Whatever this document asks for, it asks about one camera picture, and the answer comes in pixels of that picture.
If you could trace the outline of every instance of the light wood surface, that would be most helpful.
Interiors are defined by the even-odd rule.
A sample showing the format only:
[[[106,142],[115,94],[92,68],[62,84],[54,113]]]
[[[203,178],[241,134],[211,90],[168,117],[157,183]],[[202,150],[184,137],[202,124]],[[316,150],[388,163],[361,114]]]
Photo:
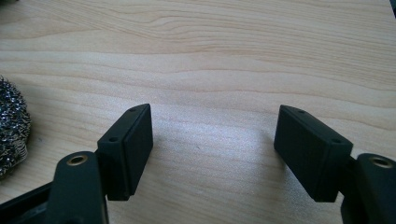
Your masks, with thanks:
[[[342,195],[313,202],[276,155],[278,108],[395,160],[395,61],[388,0],[1,1],[0,75],[33,128],[0,203],[150,103],[154,148],[111,223],[341,223]]]

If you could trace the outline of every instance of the black clamp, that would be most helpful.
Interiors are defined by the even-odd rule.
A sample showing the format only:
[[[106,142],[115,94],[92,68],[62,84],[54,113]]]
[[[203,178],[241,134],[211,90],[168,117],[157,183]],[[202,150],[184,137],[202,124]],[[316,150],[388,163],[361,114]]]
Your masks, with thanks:
[[[98,149],[58,162],[52,183],[0,205],[2,223],[106,224],[106,199],[134,195],[153,147],[150,105],[127,110],[98,141]]]
[[[282,105],[275,150],[316,202],[339,191],[344,223],[396,223],[396,162],[375,154],[350,157],[352,143],[309,113]]]

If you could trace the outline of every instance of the wood grain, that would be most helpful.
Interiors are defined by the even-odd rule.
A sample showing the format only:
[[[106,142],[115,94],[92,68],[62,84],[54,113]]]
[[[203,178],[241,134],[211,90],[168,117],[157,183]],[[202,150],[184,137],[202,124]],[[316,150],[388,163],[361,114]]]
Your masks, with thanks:
[[[277,110],[309,111],[396,159],[396,21],[388,0],[2,1],[0,74],[32,115],[0,203],[150,103],[154,149],[111,223],[341,223],[273,148]]]

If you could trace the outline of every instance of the black plastic part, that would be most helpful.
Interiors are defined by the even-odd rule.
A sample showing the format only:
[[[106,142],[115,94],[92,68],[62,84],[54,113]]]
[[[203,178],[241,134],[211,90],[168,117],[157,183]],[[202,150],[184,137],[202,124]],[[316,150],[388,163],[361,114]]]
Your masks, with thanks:
[[[58,162],[44,223],[108,223],[99,165],[93,152],[76,152]]]
[[[368,220],[368,215],[359,193],[356,166],[356,161],[353,158],[349,158],[347,165],[342,167],[340,172],[340,192],[345,197],[341,205],[341,215],[345,224],[364,224]]]
[[[150,105],[127,110],[98,141],[95,154],[110,201],[134,195],[152,146]]]
[[[352,143],[309,113],[282,105],[275,150],[316,202],[334,202]]]
[[[44,222],[51,183],[29,191],[0,205],[1,223],[42,224]]]
[[[375,154],[361,154],[356,172],[368,223],[396,223],[396,162]]]

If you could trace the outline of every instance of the screw hole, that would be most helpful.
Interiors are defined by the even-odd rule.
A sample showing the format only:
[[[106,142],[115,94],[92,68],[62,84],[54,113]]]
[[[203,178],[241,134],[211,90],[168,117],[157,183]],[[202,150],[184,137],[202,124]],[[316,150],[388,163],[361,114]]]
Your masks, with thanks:
[[[86,155],[75,156],[67,162],[67,165],[76,166],[84,163],[88,157]]]
[[[111,137],[108,139],[108,141],[110,141],[110,142],[117,142],[118,140],[119,140],[118,137]]]
[[[332,142],[334,142],[334,143],[336,143],[336,144],[340,144],[340,143],[341,143],[341,141],[338,140],[338,139],[336,139],[336,138],[332,139]]]
[[[379,157],[372,157],[372,158],[370,158],[370,161],[374,165],[382,167],[382,168],[386,168],[386,169],[392,168],[392,166],[393,166],[392,163],[390,163],[389,161],[384,160],[384,159],[379,158]]]

